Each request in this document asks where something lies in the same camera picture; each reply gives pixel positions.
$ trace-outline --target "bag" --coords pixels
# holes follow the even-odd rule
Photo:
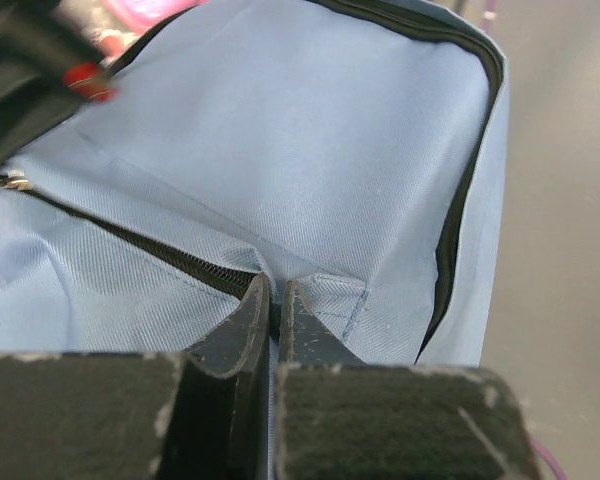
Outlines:
[[[418,0],[218,0],[115,81],[2,170],[0,351],[181,350],[265,273],[274,318],[295,280],[367,362],[479,362],[508,120],[482,33]]]

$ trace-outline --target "red object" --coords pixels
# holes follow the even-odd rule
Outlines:
[[[160,20],[206,0],[104,0],[109,10],[142,35]]]
[[[67,87],[91,102],[106,102],[116,94],[103,77],[102,68],[95,63],[83,63],[72,68],[64,75],[63,81]]]

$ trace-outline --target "gray surface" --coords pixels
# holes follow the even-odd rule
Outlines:
[[[483,364],[570,479],[600,479],[600,0],[500,4],[513,100]]]

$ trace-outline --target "pink object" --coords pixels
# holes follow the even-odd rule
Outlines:
[[[160,20],[206,0],[104,0],[109,10],[142,35]]]

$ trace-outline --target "black zipper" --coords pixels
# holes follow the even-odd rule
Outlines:
[[[32,189],[29,182],[22,176],[0,175],[0,186],[37,198],[71,217],[91,222],[102,230],[118,237],[120,240],[133,245],[215,290],[234,296],[238,300],[242,300],[247,293],[251,280],[256,275],[255,273],[219,267],[190,253],[124,229],[84,211],[69,207]]]
[[[444,22],[429,16],[397,7],[380,0],[308,0],[337,13],[342,13],[360,20],[373,22],[391,31],[414,40],[427,42],[451,42],[465,51],[476,55],[486,72],[489,81],[489,104],[491,112],[500,85],[504,81],[504,68],[500,55],[494,47],[477,35],[457,30]],[[427,346],[436,332],[440,322],[449,308],[453,279],[455,277],[460,223],[467,192],[475,170],[478,150],[487,125],[485,118],[479,141],[473,149],[467,167],[460,179],[456,193],[445,219],[438,247],[436,261],[438,279],[435,287],[434,309],[429,326],[420,347],[420,353]]]

